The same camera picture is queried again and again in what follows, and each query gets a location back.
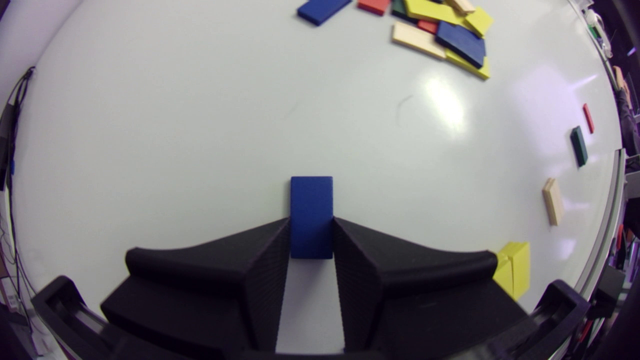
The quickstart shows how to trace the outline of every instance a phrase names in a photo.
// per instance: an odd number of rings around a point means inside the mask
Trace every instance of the black cable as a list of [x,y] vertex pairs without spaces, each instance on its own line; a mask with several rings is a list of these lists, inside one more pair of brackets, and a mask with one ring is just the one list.
[[[9,102],[11,101],[12,96],[15,93],[15,98],[14,98],[14,102],[13,102],[13,106],[14,106],[14,113],[12,116],[12,123],[10,124],[11,128],[9,130],[9,139],[8,139],[8,146],[9,146],[9,168],[7,169],[8,175],[6,177],[6,185],[7,185],[7,195],[9,196],[9,207],[7,209],[7,212],[9,212],[9,217],[7,218],[7,222],[10,224],[11,226],[11,236],[12,236],[12,240],[13,240],[13,262],[10,261],[10,263],[12,265],[15,266],[15,278],[17,280],[17,283],[13,282],[13,279],[10,278],[11,284],[13,286],[13,289],[16,292],[16,296],[17,296],[17,300],[19,301],[20,305],[22,306],[22,309],[24,310],[24,316],[27,318],[27,322],[29,324],[29,331],[31,334],[33,334],[33,330],[35,329],[36,331],[38,331],[40,334],[43,335],[48,335],[46,332],[41,331],[37,326],[35,326],[35,324],[32,323],[29,314],[27,312],[27,306],[25,305],[24,300],[22,299],[21,295],[20,295],[20,279],[22,278],[24,284],[26,285],[26,289],[27,289],[27,296],[29,297],[29,301],[32,299],[31,298],[31,292],[33,292],[33,294],[35,295],[35,293],[37,292],[35,290],[35,288],[33,287],[33,285],[31,284],[31,281],[29,280],[29,278],[26,275],[26,272],[24,271],[24,265],[22,264],[22,261],[20,260],[20,253],[18,251],[18,244],[17,244],[17,238],[15,235],[15,222],[13,221],[13,199],[12,199],[12,168],[13,168],[13,155],[15,154],[15,139],[16,139],[16,135],[17,135],[17,130],[18,130],[18,118],[20,116],[20,112],[22,111],[22,103],[24,102],[24,99],[27,95],[27,90],[29,88],[29,80],[31,79],[31,76],[33,75],[33,71],[35,70],[35,67],[30,67],[25,73],[24,75],[22,75],[22,77],[20,78],[20,80],[18,80],[18,83],[16,83],[16,85],[13,87],[13,90],[11,91],[11,93],[9,94],[9,98],[7,99],[7,104],[9,104]],[[2,218],[0,216],[0,231],[2,231],[2,235],[0,236],[0,238],[2,238],[7,245],[9,245],[8,241],[6,240],[6,232],[4,231],[4,229],[2,228]]]

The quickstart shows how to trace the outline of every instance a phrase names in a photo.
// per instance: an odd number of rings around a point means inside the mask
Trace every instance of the wooden block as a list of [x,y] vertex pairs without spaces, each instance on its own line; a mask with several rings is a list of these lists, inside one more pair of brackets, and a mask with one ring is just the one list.
[[484,39],[479,38],[462,26],[441,22],[438,25],[436,41],[438,44],[462,56],[463,59],[469,61],[477,69],[481,69],[484,65],[484,57],[486,56]]
[[489,60],[486,58],[486,56],[484,57],[483,66],[480,69],[477,69],[475,66],[471,65],[469,61],[463,59],[462,56],[451,51],[451,49],[445,49],[444,52],[447,56],[447,61],[453,64],[456,64],[457,66],[465,69],[466,71],[469,71],[470,73],[472,73],[473,75],[476,75],[482,80],[487,80],[488,78],[491,77],[491,73],[489,70]]
[[497,282],[510,297],[513,297],[513,267],[511,266],[511,260],[501,252],[496,254],[496,256],[498,257],[498,267],[493,273],[493,280]]
[[399,17],[400,19],[406,20],[408,22],[417,23],[418,19],[414,19],[413,17],[409,17],[406,14],[406,6],[404,5],[404,0],[393,0],[391,4],[391,15],[395,17]]
[[438,32],[438,23],[428,20],[419,20],[418,28],[435,35]]
[[465,17],[463,25],[469,25],[470,29],[476,33],[479,37],[484,37],[491,24],[493,24],[493,18],[486,13],[486,11],[478,6],[476,11]]
[[392,38],[398,44],[411,47],[435,58],[444,59],[446,57],[444,47],[436,43],[434,35],[409,24],[396,21]]
[[511,261],[513,298],[519,299],[529,289],[531,281],[531,250],[529,243],[509,242],[500,253]]
[[320,26],[350,2],[351,0],[308,0],[298,8],[298,16]]
[[580,126],[576,126],[571,130],[571,143],[573,144],[575,159],[578,161],[578,167],[581,167],[587,163],[589,156],[587,155],[587,147],[584,145]]
[[589,132],[593,134],[595,130],[593,126],[593,119],[591,118],[591,112],[589,111],[589,106],[587,104],[582,105],[582,110],[584,111],[584,117],[587,118],[587,125],[589,126]]
[[333,257],[333,178],[291,177],[291,257]]
[[471,5],[471,3],[468,0],[449,0],[448,1],[457,11],[468,15],[470,13],[473,13],[476,8]]
[[406,13],[410,17],[430,21],[446,21],[451,24],[462,24],[464,17],[458,15],[449,5],[438,4],[426,0],[404,0]]
[[358,0],[358,7],[376,15],[384,15],[391,0]]
[[545,198],[549,223],[555,226],[560,225],[560,221],[562,221],[562,217],[564,216],[564,205],[562,195],[560,194],[560,187],[553,177],[550,177],[542,188],[542,196]]

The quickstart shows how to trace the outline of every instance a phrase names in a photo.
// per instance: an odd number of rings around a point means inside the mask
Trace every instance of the blue block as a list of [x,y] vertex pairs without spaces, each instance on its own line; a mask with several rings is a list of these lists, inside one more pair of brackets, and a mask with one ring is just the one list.
[[351,0],[309,0],[298,8],[298,16],[320,26],[350,2]]
[[291,257],[333,257],[333,178],[291,177]]
[[575,159],[578,161],[578,167],[581,167],[587,163],[589,156],[587,155],[587,147],[584,146],[584,139],[582,137],[582,129],[580,126],[571,130],[571,143],[573,144]]
[[462,56],[463,59],[469,61],[471,65],[478,69],[484,65],[484,57],[486,56],[484,39],[479,38],[462,26],[440,21],[438,32],[436,33],[436,41],[438,44],[448,47],[454,53]]

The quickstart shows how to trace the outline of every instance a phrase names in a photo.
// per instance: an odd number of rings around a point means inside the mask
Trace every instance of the white table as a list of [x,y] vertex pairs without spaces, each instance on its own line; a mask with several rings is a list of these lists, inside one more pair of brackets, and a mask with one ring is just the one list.
[[[351,3],[85,1],[38,63],[20,120],[15,221],[28,274],[88,306],[131,247],[187,247],[288,216],[291,176],[333,176],[338,217],[429,247],[531,243],[531,311],[574,285],[621,147],[607,74],[565,0],[476,0],[492,78],[392,44]],[[595,122],[589,134],[582,104]],[[582,126],[578,169],[569,139]],[[566,215],[549,226],[556,177]],[[333,261],[291,261],[278,351],[343,347]]]

